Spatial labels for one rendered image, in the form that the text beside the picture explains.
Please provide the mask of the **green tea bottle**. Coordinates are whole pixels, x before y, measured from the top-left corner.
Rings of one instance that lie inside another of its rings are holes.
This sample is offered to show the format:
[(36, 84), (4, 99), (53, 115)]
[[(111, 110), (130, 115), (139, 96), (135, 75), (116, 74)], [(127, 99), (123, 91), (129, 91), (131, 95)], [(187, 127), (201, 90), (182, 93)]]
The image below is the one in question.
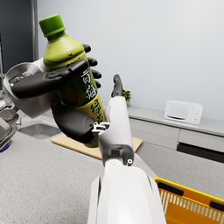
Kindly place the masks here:
[[(39, 25), (48, 39), (43, 57), (47, 71), (65, 67), (78, 60), (88, 59), (84, 46), (65, 34), (66, 28), (59, 14), (41, 19)], [(92, 117), (95, 122), (104, 121), (102, 101), (90, 67), (60, 87), (57, 92), (61, 101), (69, 108)]]

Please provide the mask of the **yellow slatted basket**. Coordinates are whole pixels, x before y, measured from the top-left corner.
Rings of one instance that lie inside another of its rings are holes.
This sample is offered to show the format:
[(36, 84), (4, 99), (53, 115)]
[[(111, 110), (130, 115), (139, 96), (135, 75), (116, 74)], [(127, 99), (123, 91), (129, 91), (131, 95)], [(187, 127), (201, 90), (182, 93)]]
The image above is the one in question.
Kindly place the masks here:
[(224, 199), (154, 178), (167, 224), (224, 224)]

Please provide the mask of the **small potted plant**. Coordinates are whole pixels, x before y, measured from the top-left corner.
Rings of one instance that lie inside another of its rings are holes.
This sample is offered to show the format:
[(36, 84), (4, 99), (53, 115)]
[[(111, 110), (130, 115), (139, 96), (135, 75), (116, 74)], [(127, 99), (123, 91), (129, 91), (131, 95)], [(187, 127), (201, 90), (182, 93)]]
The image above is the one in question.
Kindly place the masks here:
[(131, 92), (129, 90), (124, 90), (122, 92), (122, 96), (125, 98), (125, 100), (127, 102), (130, 102), (130, 100), (131, 100)]

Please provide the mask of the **wooden cutting board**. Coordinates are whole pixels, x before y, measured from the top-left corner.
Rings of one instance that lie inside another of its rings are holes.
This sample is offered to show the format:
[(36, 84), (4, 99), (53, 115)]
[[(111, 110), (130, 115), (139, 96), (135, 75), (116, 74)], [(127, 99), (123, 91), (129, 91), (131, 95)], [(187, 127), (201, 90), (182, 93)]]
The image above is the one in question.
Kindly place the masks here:
[(74, 141), (73, 139), (69, 138), (65, 134), (61, 134), (59, 136), (56, 136), (52, 139), (52, 142), (54, 144), (66, 147), (70, 150), (78, 151), (79, 153), (88, 155), (93, 158), (101, 159), (102, 155), (100, 152), (100, 149), (98, 147), (95, 148), (88, 148), (83, 143), (79, 143), (77, 141)]

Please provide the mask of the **steel kitchen sink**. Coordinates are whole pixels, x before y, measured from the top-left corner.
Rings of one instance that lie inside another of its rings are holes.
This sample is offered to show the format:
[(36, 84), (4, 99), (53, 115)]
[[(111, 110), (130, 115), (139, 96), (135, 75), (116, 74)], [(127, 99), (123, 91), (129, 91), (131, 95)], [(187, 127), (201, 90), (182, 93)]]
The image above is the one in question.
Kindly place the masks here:
[(58, 128), (43, 123), (23, 127), (18, 131), (38, 140), (44, 140), (60, 133)]

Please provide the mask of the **grey drawer cabinet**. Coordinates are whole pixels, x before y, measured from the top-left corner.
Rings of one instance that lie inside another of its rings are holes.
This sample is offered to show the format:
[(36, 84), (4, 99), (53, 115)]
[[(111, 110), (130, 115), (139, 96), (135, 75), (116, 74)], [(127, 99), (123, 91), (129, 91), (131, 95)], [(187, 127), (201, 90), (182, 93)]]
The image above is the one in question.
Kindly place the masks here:
[(224, 164), (224, 122), (202, 118), (199, 125), (164, 119), (164, 112), (128, 106), (131, 132), (147, 143)]

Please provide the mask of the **blue round object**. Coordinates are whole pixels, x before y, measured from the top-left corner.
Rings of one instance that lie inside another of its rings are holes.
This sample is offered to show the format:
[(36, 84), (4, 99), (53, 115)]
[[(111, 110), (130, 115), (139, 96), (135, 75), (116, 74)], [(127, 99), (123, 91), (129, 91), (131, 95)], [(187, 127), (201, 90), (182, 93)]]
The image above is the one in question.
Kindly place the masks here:
[(2, 148), (0, 148), (0, 152), (7, 150), (10, 147), (10, 141), (6, 143)]

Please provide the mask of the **pale air fryer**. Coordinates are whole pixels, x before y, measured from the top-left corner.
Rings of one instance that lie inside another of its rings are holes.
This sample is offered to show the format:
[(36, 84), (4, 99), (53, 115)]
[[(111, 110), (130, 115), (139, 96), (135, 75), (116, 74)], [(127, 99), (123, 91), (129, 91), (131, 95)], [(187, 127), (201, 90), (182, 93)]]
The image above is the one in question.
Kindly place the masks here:
[(202, 112), (203, 106), (199, 103), (169, 100), (165, 104), (164, 119), (199, 125)]

